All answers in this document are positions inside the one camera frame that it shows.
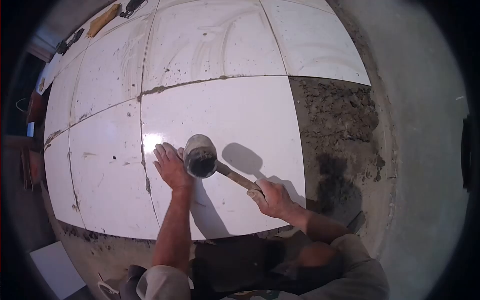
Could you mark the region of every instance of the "wooden mallet handle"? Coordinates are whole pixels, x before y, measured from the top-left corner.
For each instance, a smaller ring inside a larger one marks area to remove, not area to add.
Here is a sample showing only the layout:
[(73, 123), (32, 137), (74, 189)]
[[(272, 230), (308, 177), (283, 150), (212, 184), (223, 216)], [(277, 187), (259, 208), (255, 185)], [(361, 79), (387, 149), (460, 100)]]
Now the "wooden mallet handle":
[(219, 162), (218, 160), (216, 161), (216, 171), (220, 174), (227, 176), (228, 178), (238, 183), (247, 190), (262, 191), (262, 189), (255, 182), (251, 182), (250, 180), (233, 171), (227, 165)]

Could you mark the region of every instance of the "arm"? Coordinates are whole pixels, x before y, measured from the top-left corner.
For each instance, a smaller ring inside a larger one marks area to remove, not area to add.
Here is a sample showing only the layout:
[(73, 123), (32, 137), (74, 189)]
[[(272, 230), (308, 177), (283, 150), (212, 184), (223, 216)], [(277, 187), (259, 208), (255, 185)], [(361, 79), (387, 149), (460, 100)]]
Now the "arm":
[(294, 203), (283, 185), (265, 179), (256, 183), (263, 194), (256, 190), (248, 190), (247, 194), (263, 214), (300, 228), (311, 240), (328, 243), (343, 256), (342, 278), (303, 294), (302, 299), (388, 299), (388, 282), (382, 266), (369, 256), (357, 236), (334, 220)]
[(167, 265), (188, 272), (192, 239), (190, 236), (190, 202), (193, 178), (183, 168), (183, 148), (175, 151), (172, 145), (157, 144), (155, 167), (162, 179), (172, 188), (172, 200), (158, 233), (152, 266)]
[(257, 203), (260, 211), (300, 228), (312, 241), (330, 244), (336, 238), (351, 233), (340, 223), (293, 202), (282, 184), (265, 179), (259, 179), (256, 183), (265, 196), (257, 190), (249, 190), (247, 194)]

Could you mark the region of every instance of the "mortar stain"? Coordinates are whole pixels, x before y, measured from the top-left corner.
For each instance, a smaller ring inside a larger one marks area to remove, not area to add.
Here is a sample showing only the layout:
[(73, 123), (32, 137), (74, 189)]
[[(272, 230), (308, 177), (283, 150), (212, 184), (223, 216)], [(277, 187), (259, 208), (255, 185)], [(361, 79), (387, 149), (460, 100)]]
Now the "mortar stain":
[(144, 92), (142, 92), (141, 95), (143, 96), (143, 95), (161, 93), (161, 92), (163, 92), (167, 89), (174, 88), (174, 87), (177, 87), (177, 86), (183, 86), (183, 85), (188, 85), (188, 84), (197, 84), (197, 83), (201, 83), (201, 82), (207, 82), (207, 81), (218, 80), (218, 79), (225, 80), (225, 79), (234, 78), (234, 77), (235, 76), (228, 77), (228, 76), (222, 75), (218, 78), (210, 78), (210, 79), (205, 79), (205, 80), (195, 80), (195, 81), (189, 81), (189, 82), (185, 82), (185, 83), (181, 83), (181, 84), (174, 84), (174, 85), (170, 85), (170, 86), (161, 85), (161, 86), (154, 87), (151, 90), (144, 91)]
[(48, 138), (45, 140), (45, 143), (44, 145), (47, 145), (47, 144), (50, 144), (52, 142), (52, 140), (54, 138), (56, 138), (57, 136), (60, 135), (60, 133), (62, 133), (63, 131), (62, 130), (57, 130), (55, 131), (54, 133), (52, 133), (51, 135), (48, 136)]

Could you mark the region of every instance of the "fingers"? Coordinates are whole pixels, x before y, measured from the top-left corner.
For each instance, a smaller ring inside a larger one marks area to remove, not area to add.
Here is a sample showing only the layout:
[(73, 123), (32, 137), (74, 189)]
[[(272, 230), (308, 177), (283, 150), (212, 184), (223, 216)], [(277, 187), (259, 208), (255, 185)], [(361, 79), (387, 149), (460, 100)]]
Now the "fingers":
[(153, 153), (155, 154), (156, 159), (160, 163), (160, 166), (163, 165), (163, 161), (169, 161), (165, 148), (161, 144), (155, 145), (155, 150), (153, 151)]
[(156, 170), (158, 171), (158, 173), (162, 174), (162, 167), (160, 166), (159, 162), (154, 161), (153, 164), (156, 167)]
[(265, 196), (268, 196), (271, 193), (275, 192), (274, 184), (269, 182), (266, 179), (263, 179), (263, 178), (257, 179), (257, 181), (255, 181), (255, 183), (262, 189)]
[(183, 160), (183, 147), (180, 147), (178, 150), (177, 150), (177, 154), (179, 155), (180, 159)]
[(179, 159), (179, 157), (177, 155), (177, 149), (175, 149), (169, 143), (163, 143), (162, 145), (163, 145), (163, 148), (165, 149), (165, 152), (166, 152), (169, 160)]
[(262, 210), (264, 207), (268, 206), (268, 203), (265, 200), (265, 197), (264, 197), (264, 195), (262, 194), (261, 191), (259, 191), (259, 190), (248, 190), (247, 195), (250, 198), (252, 198), (255, 201), (255, 203), (257, 203), (260, 210)]

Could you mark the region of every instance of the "loose tile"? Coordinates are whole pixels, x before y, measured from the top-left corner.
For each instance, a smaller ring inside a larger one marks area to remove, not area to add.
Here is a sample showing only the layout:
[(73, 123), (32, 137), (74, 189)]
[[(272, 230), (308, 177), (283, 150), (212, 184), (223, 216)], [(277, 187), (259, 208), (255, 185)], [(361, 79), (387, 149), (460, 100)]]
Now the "loose tile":
[(286, 75), (258, 0), (160, 3), (147, 45), (143, 91), (221, 76)]
[[(161, 223), (171, 189), (153, 161), (155, 144), (184, 147), (209, 136), (218, 159), (243, 176), (272, 178), (305, 205), (303, 159), (292, 93), (286, 76), (230, 78), (188, 84), (142, 98), (143, 144), (152, 199)], [(192, 239), (243, 235), (286, 225), (260, 213), (246, 190), (218, 173), (196, 183)]]
[(73, 90), (82, 57), (82, 55), (79, 55), (73, 59), (53, 82), (48, 98), (47, 114), (45, 116), (45, 138), (69, 127)]
[(305, 5), (311, 2), (262, 0), (288, 75), (370, 85), (360, 55), (338, 17)]
[(111, 107), (70, 131), (73, 184), (86, 229), (155, 239), (159, 226), (142, 165), (140, 103)]
[(140, 95), (153, 14), (120, 26), (88, 47), (73, 95), (70, 125)]
[(50, 142), (45, 150), (48, 193), (57, 220), (85, 228), (75, 199), (70, 174), (68, 131)]

